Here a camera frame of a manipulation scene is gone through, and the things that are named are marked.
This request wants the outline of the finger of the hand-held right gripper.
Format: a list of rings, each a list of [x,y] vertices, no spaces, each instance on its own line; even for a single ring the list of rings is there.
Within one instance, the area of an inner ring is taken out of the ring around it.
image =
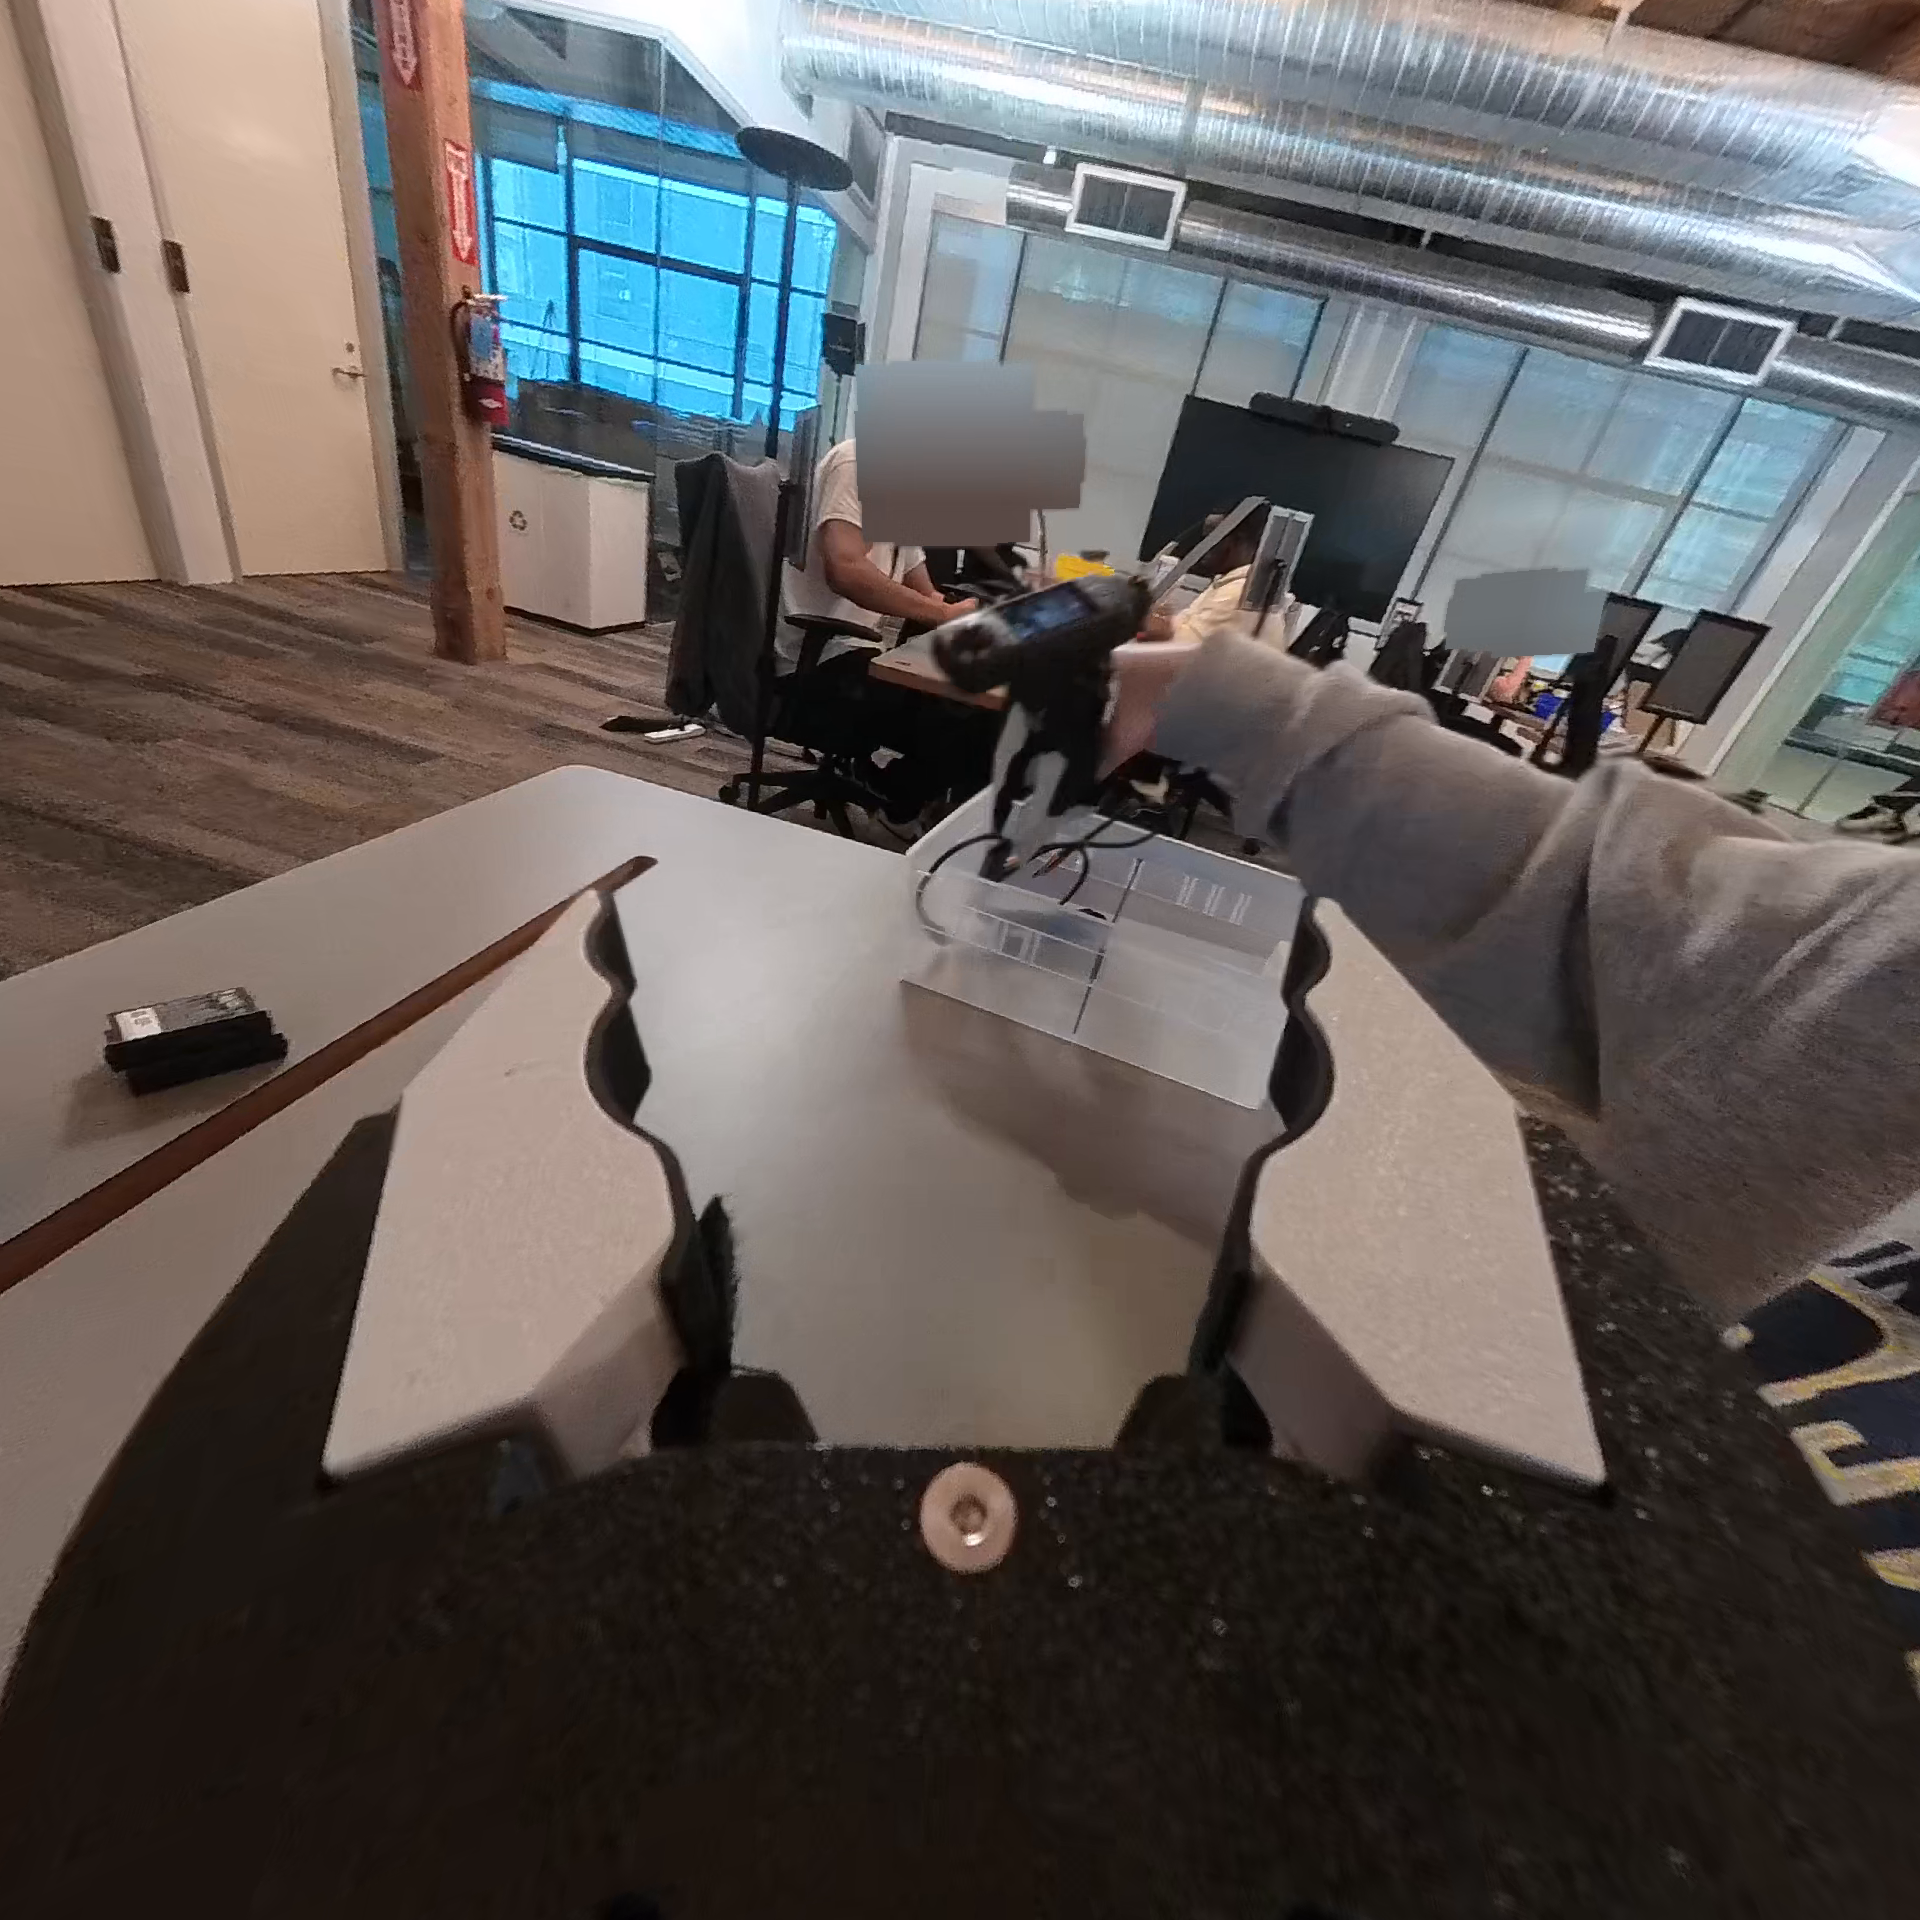
[[[1007,880],[1043,854],[1056,794],[1056,751],[1031,712],[1007,712],[993,751],[984,880]]]
[[[1035,859],[1066,847],[1065,833],[1096,809],[1102,785],[1106,785],[1102,737],[1035,753]]]

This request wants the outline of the black framed display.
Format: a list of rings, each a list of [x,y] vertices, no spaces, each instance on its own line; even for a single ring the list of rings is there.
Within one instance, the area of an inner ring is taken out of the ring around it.
[[[1648,680],[1647,706],[1656,725],[1712,725],[1725,690],[1744,680],[1745,657],[1764,645],[1770,628],[1701,608],[1678,636],[1665,669]]]

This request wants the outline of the red fire extinguisher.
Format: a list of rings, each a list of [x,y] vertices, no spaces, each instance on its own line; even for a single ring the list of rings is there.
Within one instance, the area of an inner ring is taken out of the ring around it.
[[[446,336],[455,336],[455,373],[458,373],[458,402],[464,416],[481,426],[509,426],[509,339],[499,339],[499,302],[464,292],[446,307]]]

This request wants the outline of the black office chair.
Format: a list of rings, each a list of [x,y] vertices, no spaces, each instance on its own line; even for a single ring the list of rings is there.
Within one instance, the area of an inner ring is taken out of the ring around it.
[[[748,816],[807,809],[852,835],[881,816],[881,773],[859,744],[852,696],[828,680],[828,643],[869,664],[859,622],[787,608],[787,569],[807,557],[807,480],[778,457],[703,455],[674,465],[677,608],[663,702],[748,744],[748,773],[718,786]]]

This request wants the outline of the white air vent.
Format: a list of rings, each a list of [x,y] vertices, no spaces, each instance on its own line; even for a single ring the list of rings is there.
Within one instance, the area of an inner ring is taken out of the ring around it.
[[[1787,347],[1797,347],[1797,320],[1745,313],[1730,302],[1678,296],[1647,347],[1647,373],[1701,380],[1723,387],[1764,387]]]
[[[1066,239],[1171,255],[1180,239],[1184,179],[1161,179],[1111,163],[1080,163],[1066,190]]]

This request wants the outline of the person's right forearm grey sleeve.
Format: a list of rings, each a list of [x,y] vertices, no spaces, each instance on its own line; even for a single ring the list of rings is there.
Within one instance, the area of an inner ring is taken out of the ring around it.
[[[1915,1203],[1920,864],[1636,760],[1546,775],[1417,696],[1208,636],[1196,767],[1734,1324]]]

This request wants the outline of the white recycling cabinet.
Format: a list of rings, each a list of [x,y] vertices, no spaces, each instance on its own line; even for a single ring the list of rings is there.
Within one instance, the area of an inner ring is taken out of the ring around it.
[[[565,629],[646,622],[650,480],[605,457],[492,436],[499,607]]]

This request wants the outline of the dark printed clothing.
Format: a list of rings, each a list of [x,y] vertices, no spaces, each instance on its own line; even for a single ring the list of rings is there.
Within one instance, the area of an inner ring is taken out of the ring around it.
[[[1920,1678],[1920,1230],[1829,1258],[1723,1333],[1860,1549]]]

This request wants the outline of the silver air duct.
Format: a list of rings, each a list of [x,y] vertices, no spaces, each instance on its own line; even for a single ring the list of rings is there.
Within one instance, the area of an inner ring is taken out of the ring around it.
[[[1405,307],[1486,339],[1567,351],[1605,369],[1647,369],[1665,313],[1683,302],[1656,283],[1531,278],[1492,246],[1405,246],[1375,230],[1278,223],[1184,198],[1164,264],[1218,271],[1303,296]],[[1866,322],[1837,339],[1788,330],[1756,395],[1810,405],[1860,426],[1915,426],[1915,351],[1881,351]]]
[[[1402,113],[1417,129],[1647,158],[1665,179],[1885,203],[1920,183],[1915,83],[1764,47],[1481,0],[881,0],[895,25],[949,25],[1261,101]]]

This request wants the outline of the white door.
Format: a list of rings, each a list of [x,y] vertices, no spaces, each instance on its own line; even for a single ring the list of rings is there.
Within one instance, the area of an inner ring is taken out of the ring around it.
[[[383,573],[322,7],[123,0],[115,25],[224,569]]]
[[[0,11],[0,582],[148,582],[105,351],[9,11]]]

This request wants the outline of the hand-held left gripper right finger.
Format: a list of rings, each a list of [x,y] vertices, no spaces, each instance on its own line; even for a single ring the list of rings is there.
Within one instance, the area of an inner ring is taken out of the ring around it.
[[[1605,1489],[1508,1089],[1331,908],[1303,899],[1246,1164],[1192,1333],[1231,1448],[1369,1486],[1439,1448]]]

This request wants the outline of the black floor lamp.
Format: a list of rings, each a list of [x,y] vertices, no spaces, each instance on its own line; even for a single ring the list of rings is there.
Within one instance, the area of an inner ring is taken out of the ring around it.
[[[740,158],[780,183],[780,264],[778,264],[778,339],[772,339],[772,402],[765,402],[765,457],[780,457],[780,387],[787,387],[787,330],[795,330],[795,255],[796,255],[796,198],[852,190],[848,158],[795,129],[740,129]]]

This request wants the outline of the person's right hand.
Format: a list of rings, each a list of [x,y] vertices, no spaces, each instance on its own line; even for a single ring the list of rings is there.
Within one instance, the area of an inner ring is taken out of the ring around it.
[[[1161,712],[1176,680],[1205,657],[1205,643],[1122,643],[1111,655],[1111,702],[1102,728],[1102,767],[1115,773],[1156,751]]]

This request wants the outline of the grey jacket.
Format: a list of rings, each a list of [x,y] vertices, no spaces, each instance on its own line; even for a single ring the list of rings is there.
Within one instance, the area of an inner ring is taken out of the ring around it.
[[[677,616],[663,706],[683,725],[718,716],[730,732],[753,737],[780,467],[730,455],[683,457],[674,465],[674,506]]]

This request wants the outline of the clear plastic container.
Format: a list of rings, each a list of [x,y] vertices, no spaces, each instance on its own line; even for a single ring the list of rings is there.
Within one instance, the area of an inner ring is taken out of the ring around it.
[[[1303,913],[1289,874],[1080,816],[1066,847],[984,880],[986,833],[914,854],[905,981],[1156,1079],[1261,1107],[1281,965]]]

